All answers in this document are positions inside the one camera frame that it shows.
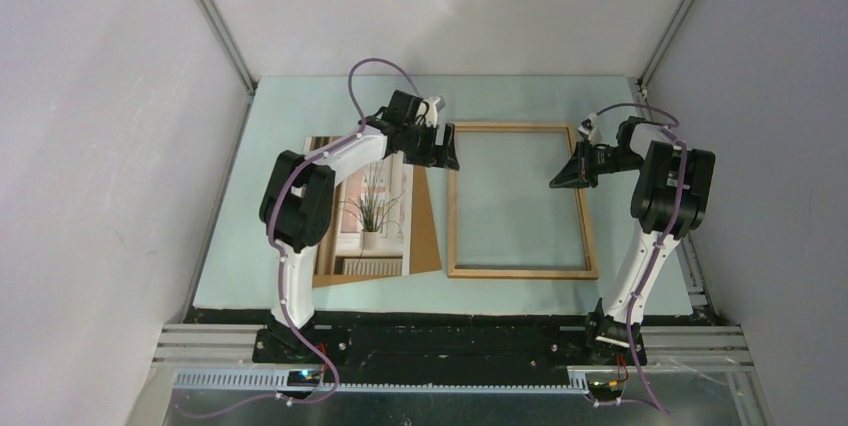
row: potted plant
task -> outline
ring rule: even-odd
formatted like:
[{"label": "potted plant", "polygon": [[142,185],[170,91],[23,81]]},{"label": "potted plant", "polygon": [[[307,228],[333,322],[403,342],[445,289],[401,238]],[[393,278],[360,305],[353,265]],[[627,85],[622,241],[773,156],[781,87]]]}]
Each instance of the potted plant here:
[{"label": "potted plant", "polygon": [[355,212],[350,212],[362,225],[362,249],[372,250],[377,247],[377,238],[383,227],[393,222],[389,220],[389,213],[397,206],[400,196],[388,198],[386,188],[380,186],[382,178],[383,161],[372,163],[363,178],[365,190],[358,198],[345,200],[346,204],[353,206]]}]

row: light blue tabletop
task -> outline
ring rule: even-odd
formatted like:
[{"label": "light blue tabletop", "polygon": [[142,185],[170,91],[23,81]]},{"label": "light blue tabletop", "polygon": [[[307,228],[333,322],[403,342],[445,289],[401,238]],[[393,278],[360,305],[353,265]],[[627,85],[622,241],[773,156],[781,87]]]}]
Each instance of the light blue tabletop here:
[{"label": "light blue tabletop", "polygon": [[[449,121],[569,121],[632,100],[626,78],[613,76],[428,76],[415,78],[424,95],[444,96]],[[267,243],[258,208],[277,155],[301,151],[307,136],[342,135],[358,119],[342,77],[266,77],[259,83],[194,306],[268,308],[275,297],[276,251]],[[360,76],[354,90],[366,114],[385,105],[402,78]],[[635,110],[602,117],[606,142]],[[532,152],[516,150],[505,161]],[[446,264],[447,173],[427,171],[443,268]],[[637,172],[601,178],[589,191],[600,279],[597,281],[448,279],[444,272],[318,288],[319,310],[454,314],[585,314],[612,284],[630,245],[629,215]],[[544,184],[550,178],[542,178]],[[646,305],[648,314],[691,314],[677,257],[669,258]]]}]

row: white plant pot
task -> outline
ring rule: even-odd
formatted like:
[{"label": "white plant pot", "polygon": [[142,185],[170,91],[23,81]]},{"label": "white plant pot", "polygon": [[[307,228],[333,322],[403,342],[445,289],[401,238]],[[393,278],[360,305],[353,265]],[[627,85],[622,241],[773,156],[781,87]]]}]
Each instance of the white plant pot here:
[{"label": "white plant pot", "polygon": [[379,231],[363,231],[362,232],[362,249],[368,251],[377,249],[377,238],[380,236]]}]

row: wall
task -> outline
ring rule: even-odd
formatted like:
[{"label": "wall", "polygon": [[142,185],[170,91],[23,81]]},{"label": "wall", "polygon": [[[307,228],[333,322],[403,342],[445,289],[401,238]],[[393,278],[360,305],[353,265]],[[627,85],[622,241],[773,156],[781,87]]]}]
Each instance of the wall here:
[{"label": "wall", "polygon": [[0,4],[0,423],[123,424],[246,96],[193,0]]},{"label": "wall", "polygon": [[717,155],[696,239],[781,425],[848,413],[846,5],[699,0],[650,92]]},{"label": "wall", "polygon": [[[641,73],[680,0],[215,0],[258,75]],[[384,74],[383,68],[362,73]]]}]

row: empty wooden frame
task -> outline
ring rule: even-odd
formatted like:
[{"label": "empty wooden frame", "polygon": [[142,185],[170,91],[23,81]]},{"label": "empty wooden frame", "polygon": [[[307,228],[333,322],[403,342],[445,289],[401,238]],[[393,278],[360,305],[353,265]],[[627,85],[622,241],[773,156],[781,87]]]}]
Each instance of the empty wooden frame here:
[{"label": "empty wooden frame", "polygon": [[[567,151],[563,151],[562,164],[569,159],[576,145],[576,131],[570,123],[522,123],[522,122],[457,122],[456,144],[461,152],[461,133],[548,133],[565,135]],[[551,171],[553,177],[558,171]],[[458,232],[458,178],[462,173],[448,173],[448,276],[451,278],[489,278],[489,279],[598,279],[598,264],[595,254],[595,240],[592,233],[592,221],[589,216],[589,204],[585,189],[574,190],[576,202],[576,218],[579,221],[581,243],[583,247],[582,265],[562,265],[561,268],[550,267],[534,269],[532,265],[497,266],[485,264],[459,264],[457,250],[459,245]],[[527,178],[528,181],[541,181],[547,184],[550,177]],[[540,244],[540,248],[555,247],[555,245]]]}]

